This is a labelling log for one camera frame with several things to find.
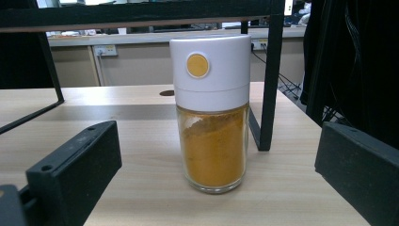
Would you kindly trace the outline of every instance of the wooden desk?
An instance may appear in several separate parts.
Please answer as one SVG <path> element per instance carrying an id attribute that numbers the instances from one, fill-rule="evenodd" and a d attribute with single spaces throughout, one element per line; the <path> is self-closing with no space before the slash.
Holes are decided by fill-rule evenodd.
<path id="1" fill-rule="evenodd" d="M 314 171 L 321 129 L 281 93 L 272 148 L 260 153 L 249 139 L 244 182 L 223 195 L 192 188 L 183 176 L 174 97 L 158 94 L 167 89 L 63 89 L 65 104 L 0 136 L 0 183 L 21 189 L 24 171 L 46 154 L 94 123 L 117 120 L 123 167 L 87 225 L 368 225 Z M 29 108 L 54 91 L 0 90 L 1 123 L 26 94 L 39 96 Z M 263 83 L 251 84 L 258 118 L 262 94 Z"/>

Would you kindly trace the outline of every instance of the yellow powder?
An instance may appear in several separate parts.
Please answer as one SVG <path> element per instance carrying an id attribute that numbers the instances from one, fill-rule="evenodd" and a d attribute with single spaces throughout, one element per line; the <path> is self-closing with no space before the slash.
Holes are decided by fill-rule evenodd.
<path id="1" fill-rule="evenodd" d="M 241 178 L 246 167 L 247 109 L 244 105 L 210 115 L 178 107 L 185 169 L 193 182 L 227 186 Z"/>

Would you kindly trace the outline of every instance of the orange button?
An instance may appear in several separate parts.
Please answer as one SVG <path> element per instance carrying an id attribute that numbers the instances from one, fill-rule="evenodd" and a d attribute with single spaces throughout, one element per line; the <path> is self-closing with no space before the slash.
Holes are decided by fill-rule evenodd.
<path id="1" fill-rule="evenodd" d="M 209 63 L 205 56 L 194 54 L 187 60 L 187 70 L 195 77 L 203 77 L 209 70 Z"/>

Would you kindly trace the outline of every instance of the white lid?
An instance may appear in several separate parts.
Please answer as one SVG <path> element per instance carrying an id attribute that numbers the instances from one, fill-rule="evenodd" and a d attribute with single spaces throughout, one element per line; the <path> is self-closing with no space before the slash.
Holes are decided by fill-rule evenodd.
<path id="1" fill-rule="evenodd" d="M 177 105 L 220 111 L 249 101 L 249 35 L 174 39 L 170 53 Z"/>

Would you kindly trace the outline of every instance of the spice jar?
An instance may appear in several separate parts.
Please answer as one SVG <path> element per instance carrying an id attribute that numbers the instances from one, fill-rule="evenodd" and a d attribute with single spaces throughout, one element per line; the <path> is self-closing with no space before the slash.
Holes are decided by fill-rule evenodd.
<path id="1" fill-rule="evenodd" d="M 170 41 L 184 175 L 223 193 L 246 171 L 250 36 Z"/>

